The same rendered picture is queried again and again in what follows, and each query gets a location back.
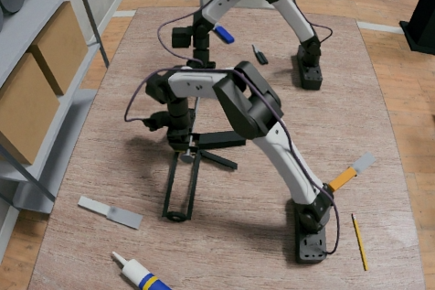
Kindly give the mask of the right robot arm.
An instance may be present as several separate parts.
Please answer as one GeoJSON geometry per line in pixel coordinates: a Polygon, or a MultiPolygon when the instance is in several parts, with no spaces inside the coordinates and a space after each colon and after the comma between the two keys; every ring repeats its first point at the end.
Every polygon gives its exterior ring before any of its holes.
{"type": "MultiPolygon", "coordinates": [[[[240,0],[212,0],[193,15],[193,26],[173,27],[172,48],[189,48],[193,37],[193,48],[209,48],[209,31],[218,20],[240,0]]],[[[321,42],[313,26],[305,20],[292,0],[265,0],[276,8],[300,41],[298,50],[304,81],[323,82],[320,68],[321,42]],[[278,1],[278,2],[277,2],[278,1]],[[275,2],[275,3],[274,3],[275,2]],[[310,52],[310,53],[309,53],[310,52]],[[307,71],[307,72],[306,72],[307,71]]]]}

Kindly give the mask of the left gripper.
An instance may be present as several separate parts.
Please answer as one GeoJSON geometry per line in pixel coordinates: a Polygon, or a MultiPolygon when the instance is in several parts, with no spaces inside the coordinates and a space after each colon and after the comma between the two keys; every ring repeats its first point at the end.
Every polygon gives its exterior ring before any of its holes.
{"type": "Polygon", "coordinates": [[[188,111],[180,116],[169,113],[169,117],[171,127],[168,127],[166,132],[168,144],[177,152],[186,152],[190,144],[188,133],[193,131],[196,119],[195,109],[188,108],[188,111]]]}

